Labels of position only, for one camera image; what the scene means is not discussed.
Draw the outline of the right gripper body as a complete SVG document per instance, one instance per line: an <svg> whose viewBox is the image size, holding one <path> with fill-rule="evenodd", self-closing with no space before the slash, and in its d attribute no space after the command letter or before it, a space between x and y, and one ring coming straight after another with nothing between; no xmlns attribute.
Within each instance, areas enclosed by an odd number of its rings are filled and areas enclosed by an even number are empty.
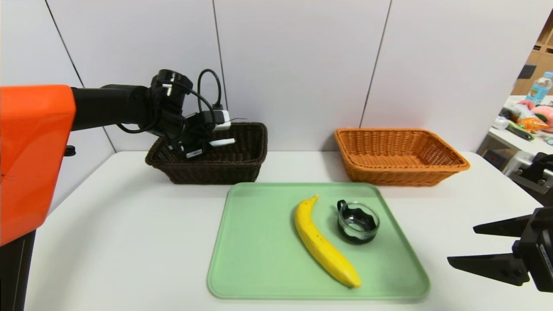
<svg viewBox="0 0 553 311"><path fill-rule="evenodd" d="M541 292L553 292L552 207L540 207L528 216L518 250L524 266Z"/></svg>

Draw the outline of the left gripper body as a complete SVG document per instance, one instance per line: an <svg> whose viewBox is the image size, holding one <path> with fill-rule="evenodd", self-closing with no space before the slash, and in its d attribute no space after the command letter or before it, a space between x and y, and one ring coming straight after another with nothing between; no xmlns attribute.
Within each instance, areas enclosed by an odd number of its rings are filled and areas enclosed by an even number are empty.
<svg viewBox="0 0 553 311"><path fill-rule="evenodd" d="M182 143L182 155L186 160L197 158L207 153L207 140L198 138L190 140L190 142Z"/></svg>

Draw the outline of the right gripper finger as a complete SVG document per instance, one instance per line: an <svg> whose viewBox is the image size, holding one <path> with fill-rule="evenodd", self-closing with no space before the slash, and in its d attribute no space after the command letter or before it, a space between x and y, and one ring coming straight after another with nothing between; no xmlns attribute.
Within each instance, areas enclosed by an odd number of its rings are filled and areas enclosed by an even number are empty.
<svg viewBox="0 0 553 311"><path fill-rule="evenodd" d="M519 240L512 246L512 252L448 257L451 267L480 277L514 286L530 281L528 270L519 254Z"/></svg>
<svg viewBox="0 0 553 311"><path fill-rule="evenodd" d="M513 217L473 227L476 234L522 238L532 215Z"/></svg>

